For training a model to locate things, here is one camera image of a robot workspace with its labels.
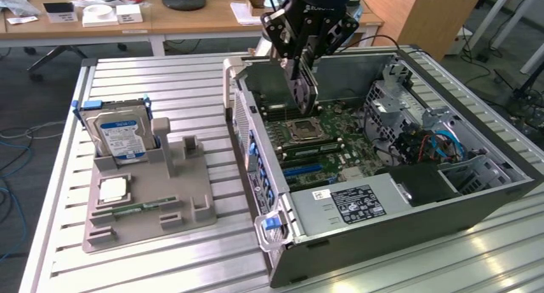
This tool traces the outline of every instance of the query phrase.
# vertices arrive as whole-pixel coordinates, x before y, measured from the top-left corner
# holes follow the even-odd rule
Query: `blue cable on floor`
[[[11,199],[13,200],[15,203],[15,207],[17,208],[17,212],[19,212],[19,216],[20,216],[20,220],[23,221],[23,237],[20,238],[19,243],[9,249],[9,251],[4,254],[4,256],[1,256],[0,258],[0,263],[4,261],[4,259],[20,248],[20,246],[23,245],[24,241],[27,240],[27,220],[24,218],[24,214],[23,214],[23,209],[20,208],[20,203],[19,203],[19,199],[15,196],[13,193],[11,193],[11,191],[5,188],[0,187],[0,191],[3,193],[7,194],[7,196],[11,197]]]
[[[28,146],[24,146],[24,145],[11,145],[9,143],[5,143],[5,142],[3,142],[3,141],[0,141],[0,145],[5,145],[7,147],[11,147],[11,148],[24,148],[24,149],[28,151],[27,160],[23,162],[23,164],[19,166],[19,168],[16,168],[16,169],[15,169],[13,171],[11,171],[8,174],[0,175],[0,178],[5,178],[5,177],[8,177],[9,175],[12,175],[15,172],[17,172],[19,170],[21,170],[23,167],[28,164],[28,162],[31,161],[31,158],[32,158],[32,150],[31,150],[31,148],[29,148]]]
[[[24,145],[11,145],[9,143],[5,143],[3,141],[0,141],[0,145],[5,145],[7,147],[11,148],[23,148],[28,151],[28,157],[27,160],[23,162],[23,164],[15,169],[12,170],[8,174],[0,175],[0,178],[5,178],[9,175],[12,175],[15,172],[17,172],[19,170],[23,169],[23,167],[28,164],[28,162],[31,161],[32,158],[32,150],[28,146]],[[9,251],[4,254],[4,256],[1,256],[0,258],[0,263],[5,260],[5,258],[20,248],[20,246],[23,245],[24,241],[27,241],[27,219],[24,218],[24,213],[23,213],[23,209],[20,207],[20,203],[19,203],[19,198],[17,196],[5,188],[0,187],[0,191],[8,196],[11,197],[13,203],[15,203],[15,207],[17,208],[17,212],[19,212],[19,216],[20,216],[20,220],[23,221],[23,237],[20,238],[19,243],[9,249]]]

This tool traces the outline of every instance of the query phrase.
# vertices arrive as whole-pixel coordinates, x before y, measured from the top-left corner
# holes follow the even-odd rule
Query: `black lamp base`
[[[177,11],[195,11],[205,6],[205,0],[163,0],[163,4]]]

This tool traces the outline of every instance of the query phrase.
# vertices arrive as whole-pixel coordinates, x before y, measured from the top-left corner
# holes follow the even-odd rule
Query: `metal slats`
[[[228,55],[100,60],[91,99],[136,99],[148,93],[156,117],[169,116],[169,141],[195,134],[204,144],[219,221],[215,225],[97,254],[81,250],[93,145],[76,130],[39,292],[540,292],[544,287],[544,191],[505,205],[471,230],[361,262],[296,285],[271,289],[221,112],[221,61]],[[417,63],[512,148],[544,172],[541,151],[449,75]],[[421,82],[413,91],[439,106]]]

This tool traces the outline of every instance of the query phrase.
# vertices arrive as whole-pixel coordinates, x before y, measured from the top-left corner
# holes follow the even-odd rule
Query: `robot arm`
[[[317,98],[313,61],[332,55],[359,28],[359,22],[345,12],[348,1],[285,0],[276,12],[261,16],[303,114],[311,112]]]

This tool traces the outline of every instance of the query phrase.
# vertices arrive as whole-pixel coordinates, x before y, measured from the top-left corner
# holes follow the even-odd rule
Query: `gray carpet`
[[[475,10],[468,21],[471,29],[476,29],[488,11],[489,6],[485,6],[483,10]],[[487,45],[487,38],[493,34],[496,27],[504,19],[505,15],[500,15],[495,20],[485,37],[476,46],[475,54]],[[520,67],[543,42],[544,34],[527,25],[519,24],[501,48],[504,58],[492,57],[487,66],[508,70],[519,81],[524,81],[527,76],[519,73]],[[193,50],[196,43],[196,40],[189,40],[181,44],[171,44],[172,48],[168,54],[244,51],[248,47],[257,45],[257,39],[205,39]],[[127,52],[120,51],[116,48],[116,44],[83,46],[81,50],[89,57],[96,58],[151,56],[151,46],[148,43],[128,43],[127,46]],[[51,48],[36,49],[39,55],[45,54],[51,50]],[[24,70],[37,58],[37,56],[28,56],[21,48],[15,48],[11,50],[9,56],[0,61],[0,83],[3,84],[0,89],[0,129],[20,126],[29,127],[44,122],[63,120],[67,116],[79,74],[80,59],[69,52],[61,54],[59,58],[39,70],[44,75],[44,82],[32,83]],[[447,57],[441,63],[461,81],[484,72],[483,68],[463,62],[459,57]],[[539,79],[540,88],[543,88],[543,82],[544,76]],[[473,81],[471,85],[479,88],[479,90],[491,93],[499,86],[493,83],[492,76]],[[40,136],[52,134],[60,129],[61,126],[53,127],[41,132]],[[28,139],[23,138],[11,143],[27,144],[27,141]],[[60,139],[36,140],[32,143],[33,157],[29,164],[21,171],[5,179],[11,190],[20,199],[29,235],[25,243],[16,251],[19,257],[0,262],[0,292],[17,292],[27,261],[24,253],[29,251],[59,142]],[[0,146],[0,167],[17,153],[17,149]],[[7,205],[0,206],[0,217],[5,213],[5,207]],[[0,254],[7,252],[11,246],[17,243],[20,235],[21,222],[13,210],[5,222],[0,224]]]

